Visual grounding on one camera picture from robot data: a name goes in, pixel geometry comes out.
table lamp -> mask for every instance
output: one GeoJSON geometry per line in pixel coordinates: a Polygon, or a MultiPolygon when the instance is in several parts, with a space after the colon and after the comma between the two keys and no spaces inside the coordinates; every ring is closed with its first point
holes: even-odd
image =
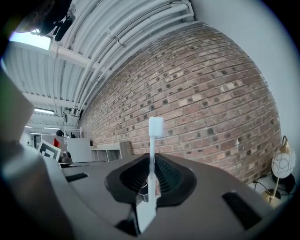
{"type": "Polygon", "coordinates": [[[288,140],[286,136],[284,136],[282,138],[282,146],[275,152],[274,157],[272,159],[272,171],[273,174],[277,177],[275,189],[270,189],[269,193],[266,193],[264,195],[264,197],[268,199],[269,203],[272,206],[277,206],[280,204],[279,200],[275,198],[279,179],[288,177],[293,171],[295,165],[296,153],[289,146],[288,140]]]}

black rectangular slot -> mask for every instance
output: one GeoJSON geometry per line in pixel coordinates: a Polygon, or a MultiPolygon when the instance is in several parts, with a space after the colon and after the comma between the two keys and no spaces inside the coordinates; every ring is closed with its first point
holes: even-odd
{"type": "Polygon", "coordinates": [[[79,174],[75,174],[75,175],[71,175],[71,176],[67,176],[67,182],[73,182],[82,178],[86,178],[88,175],[86,175],[85,173],[79,173],[79,174]]]}
{"type": "Polygon", "coordinates": [[[237,219],[243,225],[245,230],[257,224],[261,217],[235,192],[229,192],[222,195],[227,205],[233,211],[237,219]]]}

toothbrush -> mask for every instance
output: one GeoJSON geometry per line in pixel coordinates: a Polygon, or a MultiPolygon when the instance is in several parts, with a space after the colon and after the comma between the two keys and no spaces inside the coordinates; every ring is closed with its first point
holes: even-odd
{"type": "Polygon", "coordinates": [[[155,159],[154,146],[155,139],[164,136],[164,118],[150,117],[149,118],[149,136],[150,136],[150,162],[149,162],[149,177],[148,177],[148,197],[149,204],[155,207],[155,159]]]}

fluorescent light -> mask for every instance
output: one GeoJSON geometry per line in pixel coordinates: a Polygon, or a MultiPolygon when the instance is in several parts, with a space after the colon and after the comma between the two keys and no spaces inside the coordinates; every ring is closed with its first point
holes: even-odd
{"type": "Polygon", "coordinates": [[[30,32],[23,32],[23,33],[14,32],[10,36],[9,40],[13,42],[25,43],[46,50],[49,50],[51,45],[51,38],[40,37],[38,35],[31,34],[30,32]]]}
{"type": "Polygon", "coordinates": [[[43,108],[36,108],[34,111],[40,112],[40,113],[54,114],[54,111],[52,111],[52,110],[47,110],[47,109],[43,109],[43,108]]]}
{"type": "Polygon", "coordinates": [[[59,128],[59,127],[44,127],[44,129],[60,130],[60,128],[59,128]]]}

patterned glass lampshade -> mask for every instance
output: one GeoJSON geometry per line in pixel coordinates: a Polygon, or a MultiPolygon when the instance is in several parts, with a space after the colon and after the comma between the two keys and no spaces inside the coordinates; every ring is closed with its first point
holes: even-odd
{"type": "Polygon", "coordinates": [[[288,144],[286,136],[283,137],[282,142],[285,143],[275,152],[272,160],[272,171],[278,178],[285,178],[290,175],[296,165],[296,153],[288,144]]]}

